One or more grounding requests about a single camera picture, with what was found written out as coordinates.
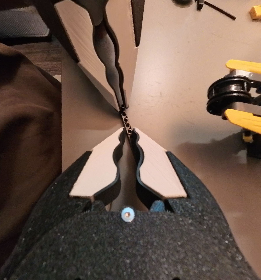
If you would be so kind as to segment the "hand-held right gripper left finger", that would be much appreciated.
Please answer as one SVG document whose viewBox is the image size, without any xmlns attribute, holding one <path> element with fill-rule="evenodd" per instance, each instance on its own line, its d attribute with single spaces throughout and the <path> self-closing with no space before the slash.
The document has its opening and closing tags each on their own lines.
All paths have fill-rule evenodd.
<svg viewBox="0 0 261 280">
<path fill-rule="evenodd" d="M 121 190 L 118 162 L 123 154 L 125 128 L 121 127 L 87 152 L 84 164 L 69 197 L 84 198 L 90 202 L 112 203 Z"/>
</svg>

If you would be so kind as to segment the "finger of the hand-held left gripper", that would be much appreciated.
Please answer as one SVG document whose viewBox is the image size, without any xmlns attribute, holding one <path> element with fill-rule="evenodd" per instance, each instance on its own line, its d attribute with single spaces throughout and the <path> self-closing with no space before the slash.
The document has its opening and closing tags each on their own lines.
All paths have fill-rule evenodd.
<svg viewBox="0 0 261 280">
<path fill-rule="evenodd" d="M 79 60 L 78 66 L 107 102 L 120 111 L 115 91 L 107 81 L 106 67 L 94 47 L 94 27 L 103 19 L 102 12 L 99 16 L 95 15 L 99 7 L 92 1 L 65 0 L 55 4 L 55 10 Z"/>
<path fill-rule="evenodd" d="M 107 25 L 115 40 L 115 66 L 119 75 L 121 104 L 128 108 L 138 55 L 132 1 L 109 0 L 105 6 L 105 13 Z"/>
</svg>

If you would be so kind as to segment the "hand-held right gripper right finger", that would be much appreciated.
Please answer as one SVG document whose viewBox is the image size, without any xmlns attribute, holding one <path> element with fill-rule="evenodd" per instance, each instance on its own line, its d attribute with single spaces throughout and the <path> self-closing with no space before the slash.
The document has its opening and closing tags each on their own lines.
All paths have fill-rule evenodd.
<svg viewBox="0 0 261 280">
<path fill-rule="evenodd" d="M 148 210 L 155 201 L 168 209 L 169 200 L 187 198 L 166 149 L 138 128 L 133 128 L 130 144 L 136 162 L 136 194 Z"/>
</svg>

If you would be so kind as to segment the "long black holed brick beam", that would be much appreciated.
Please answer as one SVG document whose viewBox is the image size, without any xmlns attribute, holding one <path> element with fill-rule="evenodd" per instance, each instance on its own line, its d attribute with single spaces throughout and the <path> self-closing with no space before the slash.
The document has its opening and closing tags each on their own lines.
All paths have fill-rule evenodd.
<svg viewBox="0 0 261 280">
<path fill-rule="evenodd" d="M 138 135 L 136 134 L 136 132 L 133 132 L 133 128 L 129 122 L 129 118 L 127 116 L 126 108 L 124 105 L 121 105 L 121 107 L 120 107 L 120 114 L 121 114 L 123 125 L 126 130 L 128 141 L 130 143 L 132 154 L 134 156 L 136 165 L 138 165 L 139 159 L 140 159 L 140 152 L 139 152 L 139 148 L 136 143 L 137 139 L 138 139 Z"/>
</svg>

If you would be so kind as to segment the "grey mesh office chair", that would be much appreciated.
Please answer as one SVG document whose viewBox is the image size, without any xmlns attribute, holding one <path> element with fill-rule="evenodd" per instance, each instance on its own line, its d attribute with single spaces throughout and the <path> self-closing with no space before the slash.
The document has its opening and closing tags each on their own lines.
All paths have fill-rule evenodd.
<svg viewBox="0 0 261 280">
<path fill-rule="evenodd" d="M 0 11 L 0 42 L 23 44 L 50 41 L 52 33 L 33 8 Z"/>
</svg>

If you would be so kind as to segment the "thin black axle rod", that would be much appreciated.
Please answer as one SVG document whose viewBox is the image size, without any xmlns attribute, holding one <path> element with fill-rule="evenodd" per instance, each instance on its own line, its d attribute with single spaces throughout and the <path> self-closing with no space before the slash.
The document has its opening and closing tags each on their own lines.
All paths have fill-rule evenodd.
<svg viewBox="0 0 261 280">
<path fill-rule="evenodd" d="M 227 11 L 225 11 L 225 10 L 219 8 L 219 7 L 217 7 L 216 5 L 210 3 L 210 2 L 208 2 L 208 1 L 206 1 L 206 0 L 204 1 L 204 4 L 207 5 L 207 6 L 209 6 L 209 7 L 211 7 L 212 9 L 214 9 L 214 10 L 220 12 L 221 14 L 223 14 L 223 15 L 229 17 L 230 19 L 232 19 L 232 20 L 234 20 L 234 21 L 236 20 L 236 17 L 235 17 L 234 15 L 230 14 L 229 12 L 227 12 Z"/>
</svg>

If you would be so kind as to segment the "person's brown clothing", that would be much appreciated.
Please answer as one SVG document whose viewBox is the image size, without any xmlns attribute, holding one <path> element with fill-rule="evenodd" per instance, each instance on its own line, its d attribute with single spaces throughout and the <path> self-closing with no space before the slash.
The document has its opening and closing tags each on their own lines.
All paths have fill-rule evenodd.
<svg viewBox="0 0 261 280">
<path fill-rule="evenodd" d="M 61 83 L 0 43 L 0 268 L 61 172 Z"/>
</svg>

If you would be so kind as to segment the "yellow black toy brick vehicle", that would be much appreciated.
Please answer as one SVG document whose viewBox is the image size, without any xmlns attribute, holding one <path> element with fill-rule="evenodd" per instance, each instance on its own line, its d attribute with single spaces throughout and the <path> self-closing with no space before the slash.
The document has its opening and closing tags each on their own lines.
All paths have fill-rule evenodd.
<svg viewBox="0 0 261 280">
<path fill-rule="evenodd" d="M 210 85 L 207 91 L 208 113 L 241 127 L 247 156 L 261 160 L 261 63 L 229 60 L 230 73 Z"/>
</svg>

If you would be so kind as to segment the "long yellow brick panel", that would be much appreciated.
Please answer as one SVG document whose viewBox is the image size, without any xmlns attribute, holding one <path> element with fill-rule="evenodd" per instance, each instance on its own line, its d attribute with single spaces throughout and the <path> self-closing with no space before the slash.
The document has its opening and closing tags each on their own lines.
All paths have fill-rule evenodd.
<svg viewBox="0 0 261 280">
<path fill-rule="evenodd" d="M 261 20 L 261 5 L 253 6 L 249 14 L 252 20 Z"/>
</svg>

